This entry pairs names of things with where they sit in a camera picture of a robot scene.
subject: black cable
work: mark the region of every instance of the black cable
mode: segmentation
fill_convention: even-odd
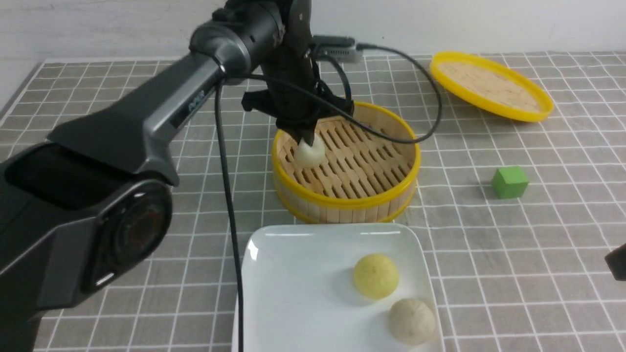
[[[435,92],[437,94],[437,101],[439,104],[439,110],[437,112],[437,118],[435,119],[435,122],[433,124],[433,126],[431,127],[431,129],[423,136],[416,138],[416,139],[399,139],[399,138],[394,138],[391,136],[388,136],[384,133],[378,132],[377,130],[371,128],[370,126],[364,125],[361,122],[357,121],[354,117],[350,116],[350,114],[344,112],[343,110],[341,110],[340,108],[336,107],[335,105],[329,103],[328,101],[325,101],[324,99],[318,97],[317,95],[306,91],[300,87],[298,87],[297,85],[293,85],[289,82],[283,81],[283,80],[279,80],[277,78],[273,78],[273,77],[267,77],[267,76],[262,76],[262,75],[253,75],[253,74],[247,74],[247,73],[237,73],[237,74],[231,74],[230,75],[231,78],[241,78],[244,80],[258,80],[258,81],[264,81],[264,82],[272,82],[272,83],[276,83],[278,85],[282,85],[285,86],[289,89],[298,91],[299,93],[308,96],[311,100],[315,101],[316,103],[323,105],[324,107],[331,109],[332,111],[336,112],[338,115],[340,115],[341,117],[345,118],[346,120],[348,120],[350,123],[358,126],[359,128],[361,128],[362,130],[369,132],[377,137],[380,137],[382,139],[388,140],[390,142],[394,142],[394,143],[399,143],[399,144],[416,144],[416,143],[420,143],[425,141],[427,138],[429,138],[431,135],[433,135],[434,131],[437,129],[437,127],[439,126],[439,122],[441,121],[441,113],[443,110],[443,102],[441,101],[441,95],[439,94],[439,91],[437,90],[437,88],[435,88]]]
[[[239,261],[239,243],[237,241],[237,228],[235,227],[235,209],[233,207],[232,194],[230,193],[230,177],[228,176],[228,162],[226,159],[226,143],[224,142],[224,131],[222,129],[222,107],[220,100],[222,97],[223,82],[217,83],[215,88],[215,130],[220,148],[220,161],[222,162],[222,178],[224,181],[224,193],[226,195],[226,208],[228,209],[228,220],[230,221],[230,240],[233,247],[233,257],[235,259],[235,274],[237,276],[237,297],[239,299],[239,352],[244,352],[244,285],[241,274],[241,262]]]
[[[437,117],[434,121],[433,126],[431,127],[431,129],[422,137],[419,137],[417,139],[414,140],[403,140],[403,139],[398,139],[398,138],[394,138],[391,136],[387,136],[384,133],[378,132],[374,129],[372,129],[371,127],[362,124],[361,122],[355,120],[352,116],[350,116],[350,114],[344,112],[343,110],[341,110],[340,108],[336,107],[335,105],[329,103],[328,101],[325,101],[324,99],[318,97],[317,95],[306,91],[302,88],[300,88],[297,85],[293,85],[292,83],[289,83],[287,81],[283,81],[283,80],[279,80],[277,78],[272,78],[272,77],[268,77],[268,76],[262,76],[262,75],[254,75],[254,74],[231,74],[229,75],[229,78],[242,78],[242,79],[248,79],[248,80],[259,80],[259,81],[264,81],[264,82],[272,82],[272,83],[276,83],[278,85],[282,85],[285,86],[287,88],[290,88],[292,90],[298,91],[299,93],[308,96],[311,100],[313,100],[314,102],[325,106],[326,108],[329,108],[333,111],[335,111],[337,114],[339,114],[340,116],[342,116],[343,118],[345,118],[347,121],[349,121],[350,123],[353,123],[355,125],[357,125],[359,128],[386,140],[389,140],[391,142],[394,143],[401,143],[401,144],[415,144],[415,143],[420,143],[423,142],[424,140],[426,140],[427,138],[429,138],[431,135],[433,135],[434,131],[437,129],[437,127],[439,126],[439,123],[441,121],[441,115],[443,112],[443,102],[441,99],[441,93],[439,92],[439,90],[437,89],[436,83],[434,82],[434,79],[430,76],[430,74],[426,71],[426,69],[424,69],[424,67],[422,65],[420,65],[416,60],[414,60],[412,57],[408,56],[407,54],[402,53],[401,51],[392,49],[392,48],[385,48],[382,46],[376,46],[373,44],[359,44],[357,45],[357,49],[377,49],[377,50],[383,50],[383,51],[389,51],[391,53],[395,53],[398,54],[399,56],[402,56],[403,58],[407,59],[408,61],[410,61],[415,67],[417,67],[423,74],[424,76],[426,76],[426,78],[428,79],[428,81],[432,84],[433,86],[433,90],[435,92],[435,95],[437,97],[437,103],[438,103],[438,111],[437,111]],[[337,60],[335,60],[335,58],[327,55],[327,54],[317,54],[315,56],[315,58],[324,58],[326,59],[328,62],[330,62],[333,67],[335,67],[335,69],[337,70],[337,74],[339,75],[341,82],[344,86],[344,92],[346,94],[346,101],[351,101],[352,100],[352,91],[350,89],[350,84],[348,82],[346,73],[344,72],[344,70],[341,68],[341,65],[337,62]],[[330,90],[330,88],[322,81],[320,80],[319,83],[322,84],[322,88],[323,89],[327,89]],[[237,240],[237,228],[235,226],[235,211],[234,211],[234,207],[233,207],[233,201],[232,201],[232,194],[230,191],[230,177],[228,175],[228,162],[226,159],[226,145],[224,142],[224,135],[223,135],[223,128],[222,128],[222,107],[220,106],[220,100],[222,97],[222,85],[223,85],[223,81],[220,81],[217,84],[217,87],[215,88],[215,128],[216,128],[216,132],[217,132],[217,140],[218,140],[218,146],[220,149],[220,161],[222,163],[222,177],[223,177],[223,184],[224,184],[224,193],[226,196],[226,208],[228,210],[228,220],[230,222],[230,237],[231,237],[231,241],[232,241],[232,248],[233,248],[233,258],[235,260],[235,274],[237,277],[237,297],[239,300],[239,309],[238,309],[238,317],[239,317],[239,323],[238,323],[238,341],[239,341],[239,352],[244,352],[244,285],[243,285],[243,279],[242,279],[242,273],[241,273],[241,262],[239,259],[239,242]]]
[[[352,90],[350,89],[350,82],[348,82],[348,77],[346,76],[346,72],[344,72],[344,70],[341,68],[341,65],[339,64],[339,62],[335,60],[335,58],[333,58],[332,56],[329,56],[328,54],[325,54],[325,53],[321,53],[321,54],[314,53],[312,57],[313,57],[313,60],[325,59],[328,62],[330,62],[333,67],[335,67],[335,71],[337,71],[337,74],[339,75],[339,78],[341,79],[341,84],[344,86],[344,94],[346,96],[346,103],[350,104],[350,101],[352,101]],[[328,87],[326,82],[319,80],[319,83],[323,85],[324,88],[330,91],[330,88]]]

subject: black object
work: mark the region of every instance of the black object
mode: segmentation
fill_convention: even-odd
[[[604,260],[615,280],[626,281],[626,244],[607,254]]]
[[[47,310],[78,305],[157,248],[171,220],[168,188],[179,182],[169,144],[227,75],[262,65],[321,93],[305,58],[309,17],[310,0],[229,0],[182,59],[0,163],[0,351],[30,352]],[[316,104],[269,91],[279,126],[312,131]]]

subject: white wall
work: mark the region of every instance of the white wall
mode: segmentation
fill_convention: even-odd
[[[0,58],[179,55],[222,3],[0,0]],[[410,53],[626,49],[625,0],[313,0],[313,7],[315,33]]]

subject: logo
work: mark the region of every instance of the logo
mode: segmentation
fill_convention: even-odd
[[[192,100],[192,102],[189,103],[189,112],[193,112],[194,110],[196,110],[196,108],[199,107],[200,103],[204,100],[206,96],[207,94],[203,90],[201,90],[198,95]]]

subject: steamed bun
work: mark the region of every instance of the steamed bun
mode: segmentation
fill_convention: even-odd
[[[424,343],[432,337],[437,320],[432,310],[417,298],[394,303],[389,311],[389,330],[398,341],[408,345]]]

